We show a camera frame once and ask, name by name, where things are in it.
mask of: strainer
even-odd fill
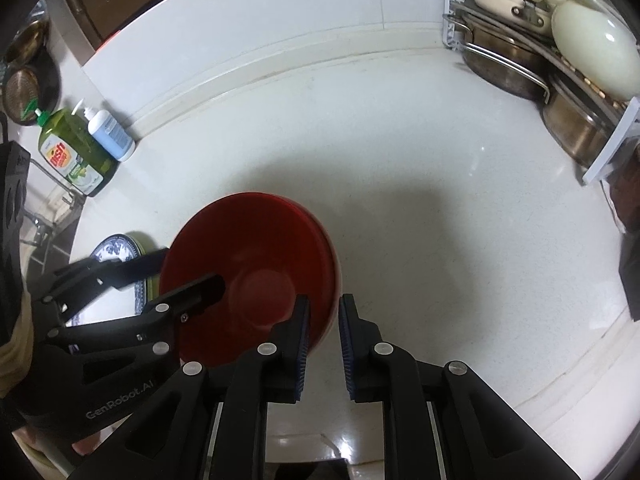
[[[2,104],[4,112],[17,124],[30,126],[36,122],[34,112],[22,116],[24,109],[32,99],[40,96],[40,85],[35,72],[28,67],[15,70],[6,78],[2,90]]]

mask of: backsplash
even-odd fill
[[[164,0],[84,70],[122,118],[241,54],[320,31],[440,30],[444,0]]]

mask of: metal rack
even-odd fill
[[[506,25],[495,16],[488,14],[485,10],[480,9],[474,0],[451,0],[450,8],[452,10],[462,10],[468,12],[476,18],[490,23],[494,27],[499,28],[504,33],[511,36],[513,39],[523,43],[535,53],[540,54],[555,68],[567,76],[573,83],[575,83],[580,90],[582,90],[602,112],[603,118],[606,118],[613,126],[620,122],[622,118],[623,110],[615,108],[612,103],[603,99],[597,94],[590,85],[587,85],[584,81],[584,77],[575,70],[572,70],[562,57],[555,52],[548,44],[543,43],[541,40],[534,38],[531,34],[521,32],[513,27],[513,25]]]

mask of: hand soap bottle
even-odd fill
[[[83,103],[84,99],[80,100],[71,112],[72,115],[76,114]],[[136,143],[107,110],[96,111],[87,107],[84,108],[84,116],[89,121],[89,133],[113,158],[124,162],[132,155]]]
[[[42,128],[38,151],[49,165],[83,194],[95,196],[111,180],[118,163],[89,135],[84,121],[68,108],[51,114],[40,110],[34,99],[27,112],[35,112],[38,117]]]

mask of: decorative plate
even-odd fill
[[[99,262],[116,259],[128,262],[141,254],[142,251],[133,238],[117,234],[103,240],[93,250],[91,257]],[[142,313],[146,300],[146,280],[136,282],[123,290],[110,288],[74,316],[71,325],[137,316]]]

